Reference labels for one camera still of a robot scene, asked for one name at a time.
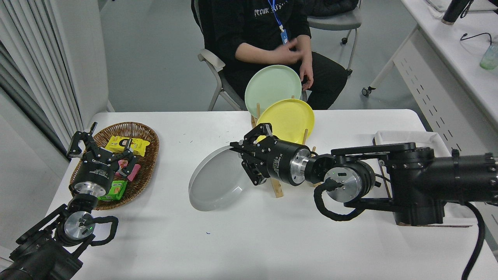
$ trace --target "black shirt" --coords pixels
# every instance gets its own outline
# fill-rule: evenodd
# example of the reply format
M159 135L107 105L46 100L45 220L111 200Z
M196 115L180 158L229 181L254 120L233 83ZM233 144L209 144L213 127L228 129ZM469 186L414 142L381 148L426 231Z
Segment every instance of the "black shirt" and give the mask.
M212 0L214 51L227 68L261 68L238 61L235 52L240 44L274 50L282 44L281 31L268 0ZM299 35L311 37L302 0L275 0L278 19L289 40Z

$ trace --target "black cord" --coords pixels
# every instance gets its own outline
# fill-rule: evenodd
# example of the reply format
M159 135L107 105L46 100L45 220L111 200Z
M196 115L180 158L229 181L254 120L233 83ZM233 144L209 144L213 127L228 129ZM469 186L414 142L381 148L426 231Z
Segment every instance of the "black cord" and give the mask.
M375 174L375 176L376 176L376 177L379 177L379 178L382 178L382 179L386 180L387 182L391 183L391 180L389 180L389 179L388 179L388 178L386 178L385 176L382 176L382 175L377 174L377 173Z
M467 4L467 6L465 7L465 9L462 11L462 13L460 14L460 18L464 18L468 13L469 13L469 10L470 10L470 5L474 2L474 0L470 0L470 2Z
M322 192L324 192L326 190L333 191L336 188L342 187L342 186L343 186L343 184L338 183L338 182L329 178L329 179L325 180L325 182L323 184L317 186L315 188L314 193L313 193L313 197L315 199L315 205L316 205L316 208L318 209L318 211L320 211L320 213L322 213L322 215L324 215L325 217L330 218L334 221L338 221L338 222L350 221L350 220L358 217L358 215L360 215L365 210L365 209L355 208L353 211L351 211L351 213L346 214L346 215L342 215L342 214L334 213L325 207L325 204L323 203L323 199L322 199Z
M481 252L481 248L483 247L484 243L484 234L485 234L485 228L484 228L484 219L482 215L479 213L479 210L472 205L470 202L465 202L465 206L467 206L474 215L477 218L477 227L479 228L479 233L477 236L477 242L476 242L476 247L474 248L474 251L472 252L472 255L470 256L469 262L467 263L467 266L465 266L464 272L462 274L462 280L467 280L469 277L470 271L474 267L477 261L477 257L479 256L479 253Z
M491 45L493 44L493 40L491 39L491 34L489 34L489 33L487 33L487 32L484 32L484 33L481 33L481 34L477 34L477 35L474 35L474 36L472 36L472 37L468 37L468 38L465 38L465 39L464 39L464 37L465 37L465 36L467 36L468 34L467 34L467 33L464 33L464 34L462 35L462 37L460 37L460 41L464 41L464 40L467 40L467 39L472 39L472 38L474 38L474 37L481 36L481 35L484 35L484 34L487 34L487 35L490 37L490 46L491 46Z

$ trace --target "yellow plate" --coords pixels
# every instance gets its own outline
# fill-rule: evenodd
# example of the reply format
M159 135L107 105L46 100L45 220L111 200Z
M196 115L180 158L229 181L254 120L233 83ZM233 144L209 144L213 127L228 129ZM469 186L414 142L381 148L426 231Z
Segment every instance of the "yellow plate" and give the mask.
M308 136L313 131L315 114L302 100L284 99L268 107L257 123L271 123L273 135L285 141L302 144L304 131L308 129Z

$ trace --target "black pants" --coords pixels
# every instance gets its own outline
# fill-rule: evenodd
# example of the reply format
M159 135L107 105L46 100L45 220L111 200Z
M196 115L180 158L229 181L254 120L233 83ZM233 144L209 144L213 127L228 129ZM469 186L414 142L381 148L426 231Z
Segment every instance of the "black pants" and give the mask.
M316 52L311 54L313 57L314 81L309 89L311 94L308 98L308 104L314 110L326 110L335 102L346 85L348 73L344 67L327 57ZM299 75L301 62L288 66ZM225 77L237 94L244 99L249 80L257 71L258 69L238 69L235 71L226 69Z

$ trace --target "desk leg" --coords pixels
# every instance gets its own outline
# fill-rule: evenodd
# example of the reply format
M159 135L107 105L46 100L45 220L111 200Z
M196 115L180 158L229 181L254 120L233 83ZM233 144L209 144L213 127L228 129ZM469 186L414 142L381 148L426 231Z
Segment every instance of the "desk leg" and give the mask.
M410 32L410 34L405 38L405 40L401 43L401 45L398 47L398 49L394 52L394 54L391 56L391 58L388 60L388 62L384 65L384 68L379 72L377 77L373 80L373 82L370 84L368 88L363 88L362 89L362 94L364 96L370 95L372 90L376 89L377 86L384 80L386 75L391 71L391 69L394 67L394 58L398 55L399 50L405 46L406 42L410 39L410 37L415 33L415 31L418 29L418 24L415 26L415 28Z

